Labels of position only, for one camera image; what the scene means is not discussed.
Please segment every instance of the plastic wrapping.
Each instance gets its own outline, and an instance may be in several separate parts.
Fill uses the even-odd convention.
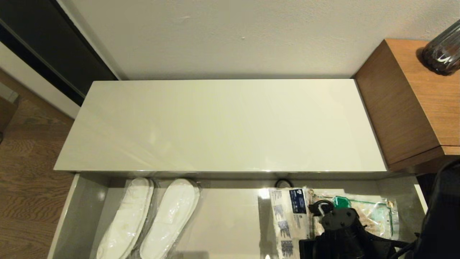
[[[151,227],[130,258],[166,258],[180,239],[199,199],[200,189],[195,182],[186,179],[172,182],[163,195]]]
[[[130,182],[114,220],[98,247],[97,259],[124,259],[129,256],[144,227],[154,184],[146,178]]]
[[[359,215],[365,230],[376,236],[397,240],[399,238],[399,217],[396,202],[376,196],[309,191],[312,201],[330,200],[336,207],[351,207]],[[313,235],[324,232],[320,217],[313,217]]]
[[[300,259],[299,240],[312,234],[308,189],[272,189],[270,200],[279,259]]]

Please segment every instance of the wooden floor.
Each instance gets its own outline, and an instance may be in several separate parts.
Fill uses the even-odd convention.
[[[73,176],[53,172],[70,126],[21,100],[0,144],[0,258],[46,258]]]

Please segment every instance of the wooden cabinet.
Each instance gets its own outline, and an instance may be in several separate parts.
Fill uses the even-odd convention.
[[[427,43],[386,39],[355,76],[392,171],[432,172],[460,155],[460,73],[424,67]]]

